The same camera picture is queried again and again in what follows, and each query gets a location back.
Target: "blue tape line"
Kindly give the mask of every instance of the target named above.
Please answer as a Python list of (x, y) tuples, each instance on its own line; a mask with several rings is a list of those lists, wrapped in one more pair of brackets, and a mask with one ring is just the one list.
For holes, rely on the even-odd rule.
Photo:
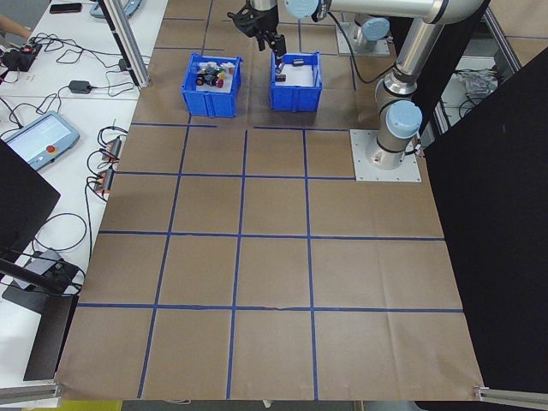
[(152, 310), (181, 310), (181, 311), (279, 311), (279, 312), (311, 312), (311, 313), (434, 313), (451, 314), (464, 313), (462, 308), (381, 308), (381, 307), (261, 307), (261, 306), (201, 306), (197, 304), (135, 304), (111, 302), (79, 302), (81, 308), (127, 308)]
[(238, 241), (236, 243), (236, 258), (234, 269), (234, 287), (232, 289), (232, 316), (230, 319), (230, 346), (229, 346), (229, 366), (226, 379), (226, 399), (230, 399), (232, 391), (232, 363), (234, 359), (234, 334), (236, 323), (236, 302), (238, 295), (238, 274), (240, 270), (240, 250), (241, 250), (241, 231), (243, 228), (243, 210), (246, 200), (246, 169), (247, 169), (247, 138), (248, 131), (244, 135), (243, 141), (243, 164), (241, 166), (241, 192), (240, 192), (240, 221), (238, 223)]
[(306, 130), (306, 131), (346, 131), (347, 128), (309, 128), (309, 127), (277, 127), (277, 126), (254, 126), (258, 130)]
[(148, 127), (196, 127), (196, 128), (217, 128), (217, 126), (211, 126), (208, 124), (173, 124), (168, 122), (132, 122), (132, 126), (148, 126)]
[(209, 22), (211, 20), (212, 10), (213, 10), (213, 0), (210, 0), (209, 11), (207, 12), (207, 21), (205, 22), (206, 24), (205, 24), (204, 42), (202, 43), (202, 54), (204, 54), (204, 50), (206, 49), (207, 29), (209, 28)]
[(354, 66), (352, 65), (352, 57), (349, 57), (350, 61), (350, 73), (352, 73), (352, 86), (354, 87), (354, 91), (358, 91), (358, 87), (356, 85), (356, 73), (354, 72)]
[[(187, 143), (188, 143), (188, 133), (190, 129), (187, 128), (187, 132), (185, 135), (185, 144), (182, 148), (181, 152), (181, 161), (179, 163), (179, 173), (182, 172), (182, 166), (185, 161), (185, 153), (187, 152)], [(141, 398), (143, 395), (143, 389), (145, 388), (145, 377), (146, 377), (146, 370), (148, 368), (148, 360), (150, 357), (150, 351), (152, 346), (152, 335), (154, 333), (154, 325), (156, 324), (156, 312), (157, 312), (157, 305), (160, 300), (160, 292), (162, 289), (162, 281), (164, 279), (164, 269), (165, 269), (165, 263), (167, 260), (168, 250), (170, 249), (170, 238), (171, 238), (171, 230), (173, 229), (173, 221), (175, 220), (175, 211), (177, 206), (177, 197), (179, 196), (179, 189), (181, 187), (181, 179), (182, 177), (179, 176), (177, 178), (177, 184), (175, 188), (175, 193), (173, 195), (173, 204), (171, 205), (171, 215), (170, 215), (170, 224), (168, 225), (168, 231), (167, 236), (165, 239), (165, 246), (164, 246), (164, 255), (162, 256), (162, 264), (160, 265), (160, 272), (158, 275), (158, 283), (156, 285), (156, 295), (154, 297), (154, 308), (152, 309), (152, 318), (151, 318), (151, 325), (148, 331), (148, 339), (146, 342), (146, 352), (145, 352), (145, 359), (143, 360), (143, 369), (140, 376), (140, 383), (139, 383), (139, 391), (137, 393), (137, 398)]]
[[(111, 235), (168, 235), (166, 231), (132, 231), (101, 229), (99, 234)], [(276, 234), (232, 234), (232, 233), (193, 233), (172, 231), (170, 235), (195, 235), (197, 237), (241, 237), (241, 238), (285, 238), (297, 240), (340, 240), (340, 241), (445, 241), (443, 237), (375, 237), (344, 235), (276, 235)]]
[(312, 337), (312, 367), (313, 367), (313, 390), (314, 401), (319, 399), (318, 394), (318, 362), (316, 357), (316, 321), (314, 316), (314, 281), (312, 264), (312, 239), (310, 224), (310, 193), (308, 190), (308, 154), (307, 154), (307, 132), (302, 130), (302, 149), (304, 153), (305, 170), (305, 201), (307, 211), (307, 254), (308, 254), (308, 288), (310, 292), (310, 326)]
[(206, 19), (193, 19), (191, 17), (164, 17), (162, 20), (206, 21)]
[[(116, 171), (117, 174), (126, 174), (130, 176), (184, 176), (184, 177), (211, 177), (211, 178), (241, 178), (241, 174), (206, 174), (206, 173), (175, 173), (165, 171)], [(269, 176), (269, 175), (250, 175), (246, 178), (265, 178), (276, 180), (327, 180), (327, 181), (355, 181), (353, 177), (331, 177), (331, 176)]]

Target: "black panel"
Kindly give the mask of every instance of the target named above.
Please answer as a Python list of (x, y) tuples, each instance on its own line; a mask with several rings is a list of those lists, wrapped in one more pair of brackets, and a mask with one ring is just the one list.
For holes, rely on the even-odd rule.
[(78, 297), (48, 297), (24, 381), (53, 379), (77, 302)]
[(548, 393), (546, 67), (548, 50), (426, 149), (479, 366), (498, 390)]
[(9, 146), (0, 141), (0, 257), (14, 262), (34, 238), (60, 194)]

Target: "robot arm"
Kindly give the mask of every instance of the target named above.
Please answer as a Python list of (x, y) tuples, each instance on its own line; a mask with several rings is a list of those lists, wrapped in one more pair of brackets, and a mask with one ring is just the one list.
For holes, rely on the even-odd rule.
[(481, 3), (479, 0), (285, 0), (288, 12), (296, 19), (321, 20), (327, 11), (332, 11), (413, 17), (427, 24), (462, 21)]
[(268, 44), (276, 56), (277, 65), (282, 63), (286, 47), (285, 37), (277, 33), (277, 0), (246, 0), (240, 11), (229, 12), (227, 16), (232, 19), (238, 30), (249, 38), (257, 39), (260, 51)]

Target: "metal frame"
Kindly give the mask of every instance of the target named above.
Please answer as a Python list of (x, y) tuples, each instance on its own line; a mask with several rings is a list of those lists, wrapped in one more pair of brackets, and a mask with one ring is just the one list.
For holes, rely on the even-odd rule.
[(548, 410), (548, 394), (523, 391), (490, 390), (475, 387), (476, 395), (482, 402), (510, 405), (512, 407)]
[(120, 0), (98, 0), (98, 4), (128, 65), (128, 72), (134, 84), (138, 87), (148, 86), (151, 78)]
[(61, 385), (56, 383), (0, 388), (0, 405), (47, 400), (59, 396), (61, 396)]

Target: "cardboard sheet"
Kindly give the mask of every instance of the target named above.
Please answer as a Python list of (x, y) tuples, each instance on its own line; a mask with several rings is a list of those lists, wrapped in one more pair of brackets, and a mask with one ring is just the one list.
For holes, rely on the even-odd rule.
[[(268, 53), (224, 21), (242, 1), (176, 3), (158, 42), (179, 49), (152, 56), (57, 374), (64, 396), (473, 400), (482, 378), (426, 164), (421, 184), (353, 178), (345, 130), (378, 121), (374, 85), (322, 56), (318, 113), (273, 112)], [(280, 29), (289, 52), (337, 50), (329, 23)], [(243, 55), (237, 117), (186, 112), (185, 47)], [(373, 77), (390, 61), (359, 65)]]

